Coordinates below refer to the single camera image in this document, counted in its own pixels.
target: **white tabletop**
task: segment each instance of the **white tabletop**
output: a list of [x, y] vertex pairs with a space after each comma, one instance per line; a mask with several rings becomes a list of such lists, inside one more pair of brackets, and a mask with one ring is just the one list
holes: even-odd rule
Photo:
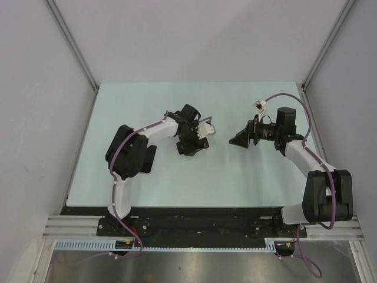
[[[299, 97], [294, 82], [102, 84], [67, 205], [107, 206], [112, 178], [105, 154], [117, 129], [123, 124], [145, 126], [186, 103], [202, 117], [213, 116], [217, 133], [208, 137], [210, 148], [185, 157], [177, 153], [177, 137], [160, 140], [152, 172], [135, 177], [132, 206], [251, 207], [301, 202], [306, 179], [272, 141], [261, 140], [249, 149], [228, 144], [256, 114], [252, 108], [256, 100], [281, 92]], [[295, 108], [297, 132], [306, 133], [307, 120], [297, 101], [278, 97], [268, 106], [267, 115], [273, 121], [277, 108]], [[311, 136], [308, 143], [314, 148]]]

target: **table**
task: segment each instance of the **table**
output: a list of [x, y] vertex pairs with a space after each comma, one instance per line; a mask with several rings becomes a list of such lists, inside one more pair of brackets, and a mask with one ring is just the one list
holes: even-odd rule
[[[301, 202], [306, 179], [272, 141], [262, 140], [249, 149], [228, 144], [256, 114], [252, 107], [256, 100], [281, 92], [299, 97], [294, 82], [102, 84], [67, 206], [107, 206], [112, 178], [105, 153], [117, 129], [123, 124], [145, 126], [186, 103], [202, 117], [213, 116], [217, 133], [208, 138], [210, 148], [184, 157], [177, 153], [177, 137], [160, 140], [151, 173], [135, 177], [132, 206], [256, 207]], [[268, 106], [273, 121], [277, 108], [295, 108], [297, 132], [306, 133], [306, 116], [297, 101], [278, 97]], [[314, 148], [311, 136], [308, 144]]]

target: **white wall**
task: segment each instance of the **white wall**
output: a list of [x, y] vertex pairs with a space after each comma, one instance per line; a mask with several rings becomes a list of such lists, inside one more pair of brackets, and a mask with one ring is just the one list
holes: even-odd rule
[[101, 83], [300, 83], [345, 2], [57, 0]]
[[308, 89], [326, 153], [353, 177], [355, 212], [377, 262], [377, 1], [359, 1]]
[[67, 188], [94, 93], [42, 0], [0, 9], [0, 282]]

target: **white panel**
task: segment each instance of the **white panel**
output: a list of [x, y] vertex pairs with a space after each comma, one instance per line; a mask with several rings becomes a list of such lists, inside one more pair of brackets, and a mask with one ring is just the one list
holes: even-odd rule
[[377, 259], [377, 2], [359, 1], [308, 96], [330, 161], [353, 177], [353, 199]]
[[[299, 96], [294, 82], [102, 84], [67, 200], [68, 206], [107, 206], [112, 178], [106, 151], [118, 128], [139, 128], [188, 103], [201, 116], [213, 116], [216, 134], [210, 148], [193, 157], [177, 153], [177, 137], [156, 143], [150, 174], [133, 178], [131, 206], [250, 207], [284, 206], [302, 201], [306, 178], [272, 141], [244, 149], [229, 144], [256, 111], [256, 100], [287, 92]], [[268, 102], [276, 120], [278, 107], [297, 110], [297, 132], [305, 133], [302, 106], [290, 97]], [[308, 144], [313, 148], [312, 138]]]
[[345, 0], [58, 0], [100, 83], [302, 82]]
[[62, 202], [94, 94], [42, 0], [1, 4], [0, 282], [5, 282]]

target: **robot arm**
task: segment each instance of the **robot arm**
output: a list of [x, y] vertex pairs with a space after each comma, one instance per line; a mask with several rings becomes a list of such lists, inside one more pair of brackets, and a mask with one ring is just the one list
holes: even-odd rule
[[[258, 104], [259, 112], [266, 112], [264, 104]], [[276, 122], [263, 124], [263, 117], [255, 115], [247, 122], [244, 130], [229, 140], [230, 144], [249, 148], [250, 140], [257, 145], [262, 140], [274, 141], [275, 149], [290, 159], [306, 177], [306, 187], [302, 203], [285, 206], [282, 218], [285, 224], [316, 223], [330, 221], [332, 216], [332, 198], [326, 195], [329, 187], [329, 176], [323, 164], [329, 169], [336, 192], [336, 221], [347, 221], [352, 218], [352, 179], [347, 170], [337, 170], [327, 164], [313, 150], [303, 146], [303, 136], [296, 134], [296, 110], [279, 108]]]
[[[113, 174], [117, 179], [114, 199], [119, 217], [124, 218], [131, 210], [133, 177], [140, 172], [151, 172], [157, 141], [178, 136], [179, 154], [194, 156], [197, 152], [209, 148], [206, 136], [215, 132], [210, 118], [200, 120], [200, 113], [188, 104], [181, 111], [168, 112], [160, 122], [140, 130], [134, 130], [126, 125], [121, 126], [105, 156], [109, 169], [111, 162], [114, 162]], [[124, 144], [113, 161], [116, 151], [127, 137], [130, 137], [129, 141]], [[110, 203], [108, 210], [115, 216], [114, 207], [114, 203]]]

